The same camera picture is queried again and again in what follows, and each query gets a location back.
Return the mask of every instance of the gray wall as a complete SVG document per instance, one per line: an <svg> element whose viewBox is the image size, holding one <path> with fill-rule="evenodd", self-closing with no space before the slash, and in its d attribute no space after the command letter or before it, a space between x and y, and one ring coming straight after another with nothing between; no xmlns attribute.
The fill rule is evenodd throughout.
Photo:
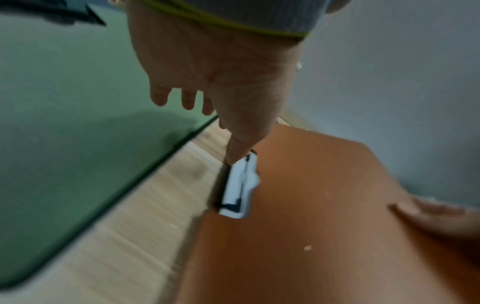
<svg viewBox="0 0 480 304"><path fill-rule="evenodd" d="M408 190L480 206L480 2L352 0L301 62L288 108Z"/></svg>

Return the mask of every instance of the hand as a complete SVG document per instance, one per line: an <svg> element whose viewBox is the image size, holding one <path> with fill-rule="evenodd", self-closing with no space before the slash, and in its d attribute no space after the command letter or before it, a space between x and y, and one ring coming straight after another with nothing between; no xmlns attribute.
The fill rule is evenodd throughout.
<svg viewBox="0 0 480 304"><path fill-rule="evenodd" d="M128 0L126 13L156 105L164 106L171 89L181 88L182 105L191 110L203 91L202 112L215 109L220 126L231 132L229 164L269 134L292 88L300 42L199 24L139 0Z"/></svg>
<svg viewBox="0 0 480 304"><path fill-rule="evenodd" d="M480 268L480 210L412 197L390 208L408 223L439 237Z"/></svg>

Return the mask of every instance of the leather case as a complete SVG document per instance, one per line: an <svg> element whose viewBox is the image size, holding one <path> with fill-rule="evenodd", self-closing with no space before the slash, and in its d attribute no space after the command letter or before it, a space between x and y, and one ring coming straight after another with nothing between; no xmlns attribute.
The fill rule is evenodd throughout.
<svg viewBox="0 0 480 304"><path fill-rule="evenodd" d="M277 125L250 213L209 210L177 304L480 303L480 274L387 204L409 195L364 145Z"/></svg>

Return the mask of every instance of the yellow sleeve trim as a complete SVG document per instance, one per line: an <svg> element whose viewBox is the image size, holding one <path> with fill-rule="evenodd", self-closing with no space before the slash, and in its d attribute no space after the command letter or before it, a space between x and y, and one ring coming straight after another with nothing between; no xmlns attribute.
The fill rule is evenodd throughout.
<svg viewBox="0 0 480 304"><path fill-rule="evenodd" d="M147 5L154 7L164 13L168 13L170 15L183 17L190 20L195 20L201 23L206 23L206 24L211 24L216 26L234 28L234 29L254 32L258 34L283 36L283 37L305 38L309 34L309 33L283 33L283 32L277 32L272 30L259 29L256 27L240 24L237 22L224 20L210 13L199 10L193 6L187 5L181 2L180 0L169 0L170 2L172 2L172 4L177 5L179 8L176 8L175 6L169 6L169 5L157 2L155 0L142 0L142 1Z"/></svg>

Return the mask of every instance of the wooden floor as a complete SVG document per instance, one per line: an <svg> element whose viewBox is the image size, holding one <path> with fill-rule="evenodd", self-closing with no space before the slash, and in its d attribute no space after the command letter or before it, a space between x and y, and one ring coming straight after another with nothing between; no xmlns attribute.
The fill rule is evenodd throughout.
<svg viewBox="0 0 480 304"><path fill-rule="evenodd" d="M218 122L207 127L0 303L168 303L196 223L218 196L229 137Z"/></svg>

